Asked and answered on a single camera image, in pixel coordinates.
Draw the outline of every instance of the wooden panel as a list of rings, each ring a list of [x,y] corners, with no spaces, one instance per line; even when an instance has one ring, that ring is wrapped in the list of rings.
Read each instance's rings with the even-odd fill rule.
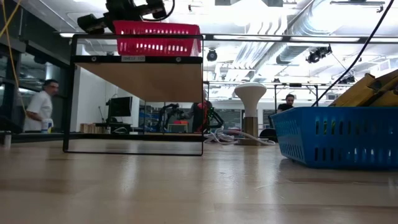
[[[77,63],[123,90],[148,102],[202,101],[200,64]]]

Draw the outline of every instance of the yellow machine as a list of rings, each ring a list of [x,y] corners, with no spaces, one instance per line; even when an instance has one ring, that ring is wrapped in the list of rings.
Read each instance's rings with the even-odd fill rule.
[[[365,74],[330,106],[398,106],[398,70],[379,78]]]

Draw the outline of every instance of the red basket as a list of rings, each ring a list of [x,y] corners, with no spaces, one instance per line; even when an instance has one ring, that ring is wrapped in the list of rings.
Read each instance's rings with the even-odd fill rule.
[[[200,35],[198,25],[158,22],[114,21],[116,34],[185,34]],[[198,39],[171,38],[119,38],[119,55],[144,56],[198,56]]]

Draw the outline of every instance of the shelf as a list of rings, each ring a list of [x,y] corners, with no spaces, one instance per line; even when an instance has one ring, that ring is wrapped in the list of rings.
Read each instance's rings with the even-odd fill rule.
[[[201,57],[74,56],[72,60],[147,102],[202,101]]]

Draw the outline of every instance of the spotlight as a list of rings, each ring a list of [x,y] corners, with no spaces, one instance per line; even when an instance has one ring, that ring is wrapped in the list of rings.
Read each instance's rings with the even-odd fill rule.
[[[214,62],[215,60],[217,60],[216,49],[210,49],[207,53],[207,61]]]
[[[312,50],[310,55],[305,59],[308,63],[317,63],[319,60],[326,57],[326,55],[331,54],[333,51],[331,47],[319,47],[316,50]]]
[[[338,84],[350,84],[355,82],[355,77],[353,75],[349,75],[346,78],[340,80]]]

